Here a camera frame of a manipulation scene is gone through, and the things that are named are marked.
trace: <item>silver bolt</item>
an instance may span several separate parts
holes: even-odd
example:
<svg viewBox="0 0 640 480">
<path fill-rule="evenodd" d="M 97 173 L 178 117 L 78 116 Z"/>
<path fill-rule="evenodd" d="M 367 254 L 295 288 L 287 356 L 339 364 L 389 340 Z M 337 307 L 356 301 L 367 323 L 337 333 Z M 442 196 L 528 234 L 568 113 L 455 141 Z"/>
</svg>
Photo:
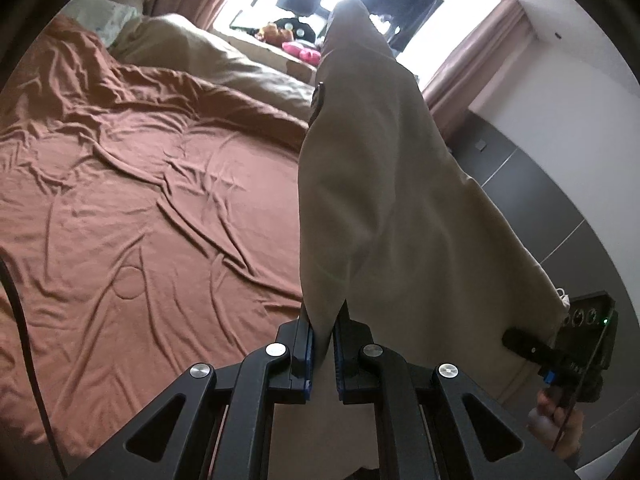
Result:
<svg viewBox="0 0 640 480">
<path fill-rule="evenodd" d="M 191 367 L 191 370 L 189 370 L 191 377 L 195 377 L 196 379 L 206 377 L 209 375 L 210 372 L 211 372 L 210 366 L 204 363 L 198 363 L 196 365 L 193 365 Z"/>
<path fill-rule="evenodd" d="M 287 351 L 287 347 L 282 343 L 271 343 L 267 346 L 267 354 L 271 357 L 280 357 Z"/>
<path fill-rule="evenodd" d="M 380 345 L 365 345 L 362 349 L 364 355 L 369 357 L 380 357 L 382 355 L 382 346 Z"/>
<path fill-rule="evenodd" d="M 447 379 L 453 379 L 458 374 L 458 369 L 454 365 L 450 365 L 449 363 L 445 363 L 440 365 L 438 368 L 440 375 L 446 377 Z"/>
</svg>

